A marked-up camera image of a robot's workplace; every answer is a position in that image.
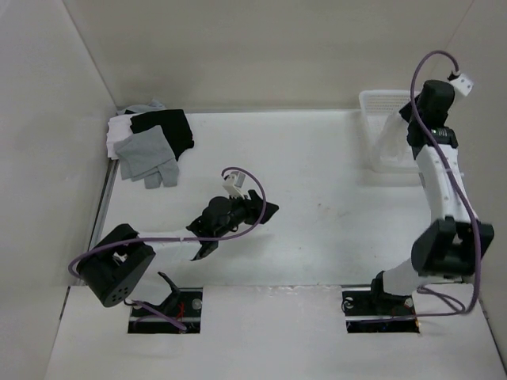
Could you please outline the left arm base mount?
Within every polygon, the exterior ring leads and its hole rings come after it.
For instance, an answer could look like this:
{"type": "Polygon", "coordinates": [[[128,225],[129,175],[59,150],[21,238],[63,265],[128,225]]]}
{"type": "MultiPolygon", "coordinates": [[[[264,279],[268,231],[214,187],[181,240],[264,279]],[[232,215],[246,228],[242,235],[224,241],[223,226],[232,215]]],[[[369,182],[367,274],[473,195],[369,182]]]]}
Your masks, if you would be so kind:
{"type": "Polygon", "coordinates": [[[163,291],[170,290],[159,305],[144,301],[149,307],[174,319],[182,330],[165,318],[139,307],[133,301],[124,301],[131,307],[129,334],[199,334],[203,309],[204,289],[202,287],[179,287],[165,273],[158,272],[162,278],[163,291]]]}

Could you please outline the white plastic basket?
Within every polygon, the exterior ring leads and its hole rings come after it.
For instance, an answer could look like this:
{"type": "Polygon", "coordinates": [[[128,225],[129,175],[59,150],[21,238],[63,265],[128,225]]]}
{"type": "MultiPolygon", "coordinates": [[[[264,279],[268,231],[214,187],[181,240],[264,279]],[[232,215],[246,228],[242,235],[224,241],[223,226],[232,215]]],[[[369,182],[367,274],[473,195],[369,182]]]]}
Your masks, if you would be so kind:
{"type": "Polygon", "coordinates": [[[406,141],[408,123],[402,107],[410,103],[407,90],[374,89],[359,94],[368,157],[377,173],[416,174],[418,167],[406,141]]]}

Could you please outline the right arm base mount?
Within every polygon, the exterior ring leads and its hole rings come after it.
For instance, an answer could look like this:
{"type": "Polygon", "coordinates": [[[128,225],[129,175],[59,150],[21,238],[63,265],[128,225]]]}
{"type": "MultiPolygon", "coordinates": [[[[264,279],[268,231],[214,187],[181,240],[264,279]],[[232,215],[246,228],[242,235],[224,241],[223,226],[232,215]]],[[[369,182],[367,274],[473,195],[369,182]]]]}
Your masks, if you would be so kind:
{"type": "Polygon", "coordinates": [[[419,333],[411,295],[389,295],[380,281],[370,286],[343,287],[341,310],[348,333],[419,333]]]}

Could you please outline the folded black tank top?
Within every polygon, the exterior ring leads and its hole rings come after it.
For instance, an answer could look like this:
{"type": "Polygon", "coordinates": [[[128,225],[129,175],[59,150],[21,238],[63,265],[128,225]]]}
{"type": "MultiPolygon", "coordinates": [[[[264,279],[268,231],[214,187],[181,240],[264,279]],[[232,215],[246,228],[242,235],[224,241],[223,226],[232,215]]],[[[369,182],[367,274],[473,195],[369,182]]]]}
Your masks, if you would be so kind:
{"type": "Polygon", "coordinates": [[[145,112],[131,118],[131,130],[134,134],[160,126],[176,160],[195,145],[193,133],[182,109],[145,112]]]}

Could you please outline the folded white tank top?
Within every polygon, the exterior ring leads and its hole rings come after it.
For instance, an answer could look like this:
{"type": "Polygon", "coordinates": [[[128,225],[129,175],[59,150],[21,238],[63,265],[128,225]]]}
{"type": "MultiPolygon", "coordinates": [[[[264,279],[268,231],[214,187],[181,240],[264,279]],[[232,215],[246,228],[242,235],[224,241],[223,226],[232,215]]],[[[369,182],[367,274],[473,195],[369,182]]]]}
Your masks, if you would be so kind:
{"type": "Polygon", "coordinates": [[[114,116],[108,121],[109,130],[106,134],[106,148],[108,158],[116,160],[114,144],[127,139],[133,134],[131,130],[132,117],[134,114],[114,116]]]}

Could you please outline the light grey folded top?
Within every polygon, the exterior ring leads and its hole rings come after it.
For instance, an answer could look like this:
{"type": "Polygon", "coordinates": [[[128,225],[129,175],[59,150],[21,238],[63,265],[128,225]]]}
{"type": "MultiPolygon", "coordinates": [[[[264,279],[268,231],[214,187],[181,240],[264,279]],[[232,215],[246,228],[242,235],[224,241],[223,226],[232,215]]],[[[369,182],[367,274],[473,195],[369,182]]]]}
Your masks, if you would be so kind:
{"type": "Polygon", "coordinates": [[[130,105],[126,108],[122,108],[120,110],[117,110],[116,114],[118,116],[121,116],[121,115],[125,115],[125,114],[138,114],[138,113],[145,113],[145,112],[161,111],[161,110],[165,110],[165,109],[166,109],[166,106],[163,103],[161,103],[155,99],[152,99],[147,104],[133,104],[133,105],[130,105]]]}

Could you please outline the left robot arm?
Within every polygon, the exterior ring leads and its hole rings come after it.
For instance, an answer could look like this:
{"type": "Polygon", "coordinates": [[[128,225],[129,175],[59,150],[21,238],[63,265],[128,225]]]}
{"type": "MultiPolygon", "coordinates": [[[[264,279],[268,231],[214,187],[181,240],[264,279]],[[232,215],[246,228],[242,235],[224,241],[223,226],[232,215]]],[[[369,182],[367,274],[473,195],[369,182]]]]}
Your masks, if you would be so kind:
{"type": "Polygon", "coordinates": [[[177,288],[166,270],[179,261],[208,257],[221,241],[240,238],[267,223],[279,206],[264,190],[212,198],[200,216],[170,234],[139,233],[123,223],[94,248],[73,259],[70,274],[81,279],[100,303],[113,307],[129,299],[141,308],[166,317],[177,308],[177,288]],[[246,231],[239,227],[245,225],[246,231]]]}

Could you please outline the folded grey tank top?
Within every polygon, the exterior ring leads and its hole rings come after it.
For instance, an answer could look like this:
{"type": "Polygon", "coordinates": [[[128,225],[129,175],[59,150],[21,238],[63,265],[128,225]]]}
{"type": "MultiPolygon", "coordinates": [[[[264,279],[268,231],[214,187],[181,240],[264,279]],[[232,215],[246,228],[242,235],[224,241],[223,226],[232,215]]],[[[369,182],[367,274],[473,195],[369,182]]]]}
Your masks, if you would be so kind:
{"type": "Polygon", "coordinates": [[[115,142],[113,149],[122,180],[144,180],[146,189],[177,186],[179,167],[160,126],[115,142]]]}

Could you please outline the white tank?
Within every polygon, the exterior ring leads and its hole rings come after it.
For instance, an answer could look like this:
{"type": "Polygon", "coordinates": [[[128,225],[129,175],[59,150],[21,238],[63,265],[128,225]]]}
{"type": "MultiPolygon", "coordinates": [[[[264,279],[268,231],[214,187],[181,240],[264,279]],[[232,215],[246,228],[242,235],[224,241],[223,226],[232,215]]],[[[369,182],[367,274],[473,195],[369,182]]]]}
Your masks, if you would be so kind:
{"type": "Polygon", "coordinates": [[[384,165],[391,165],[393,162],[401,164],[408,151],[407,129],[408,123],[402,119],[398,112],[389,115],[375,142],[374,157],[384,165]]]}
{"type": "Polygon", "coordinates": [[[116,160],[114,144],[127,139],[133,134],[131,130],[132,117],[134,114],[114,116],[108,121],[109,130],[106,134],[106,148],[108,158],[116,160]]]}

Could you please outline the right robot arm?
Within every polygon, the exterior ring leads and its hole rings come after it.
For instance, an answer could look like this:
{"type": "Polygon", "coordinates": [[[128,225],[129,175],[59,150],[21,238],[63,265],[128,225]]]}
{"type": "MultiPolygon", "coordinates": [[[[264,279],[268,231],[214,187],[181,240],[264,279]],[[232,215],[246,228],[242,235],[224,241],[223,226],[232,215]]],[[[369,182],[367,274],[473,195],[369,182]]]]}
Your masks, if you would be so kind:
{"type": "Polygon", "coordinates": [[[410,258],[380,272],[368,292],[369,307],[386,313],[434,278],[456,279],[478,273],[494,238],[494,228],[478,220],[464,190],[458,141],[446,127],[456,92],[449,82],[428,80],[400,115],[408,123],[407,142],[417,163],[431,223],[413,243],[410,258]]]}

